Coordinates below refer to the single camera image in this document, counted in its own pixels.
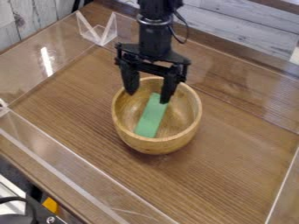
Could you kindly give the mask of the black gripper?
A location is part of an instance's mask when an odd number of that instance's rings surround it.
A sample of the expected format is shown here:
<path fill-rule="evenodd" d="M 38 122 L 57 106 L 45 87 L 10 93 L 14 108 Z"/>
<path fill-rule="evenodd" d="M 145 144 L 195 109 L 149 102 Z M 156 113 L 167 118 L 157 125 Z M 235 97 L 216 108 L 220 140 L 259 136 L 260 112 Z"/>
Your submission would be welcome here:
<path fill-rule="evenodd" d="M 149 73 L 163 78 L 163 89 L 160 103 L 169 102 L 175 93 L 177 84 L 185 82 L 188 66 L 191 60 L 181 56 L 173 50 L 169 50 L 164 55 L 149 56 L 140 53 L 137 44 L 116 43 L 116 65 L 120 67 L 121 80 L 125 91 L 132 95 L 139 89 L 139 72 Z M 176 72 L 167 73 L 171 68 L 156 65 L 156 62 L 167 62 L 179 67 Z"/>

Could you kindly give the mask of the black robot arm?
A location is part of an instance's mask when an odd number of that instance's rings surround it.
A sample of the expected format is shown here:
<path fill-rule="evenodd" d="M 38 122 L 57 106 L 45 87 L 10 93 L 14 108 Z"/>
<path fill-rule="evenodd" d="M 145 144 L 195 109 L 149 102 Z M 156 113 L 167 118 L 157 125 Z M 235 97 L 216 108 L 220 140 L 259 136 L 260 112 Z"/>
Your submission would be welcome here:
<path fill-rule="evenodd" d="M 179 9 L 183 0 L 137 0 L 139 42 L 116 43 L 115 62 L 125 91 L 139 89 L 140 72 L 163 77 L 160 103 L 169 102 L 176 87 L 185 82 L 191 60 L 172 49 L 172 39 L 184 44 L 189 26 Z"/>

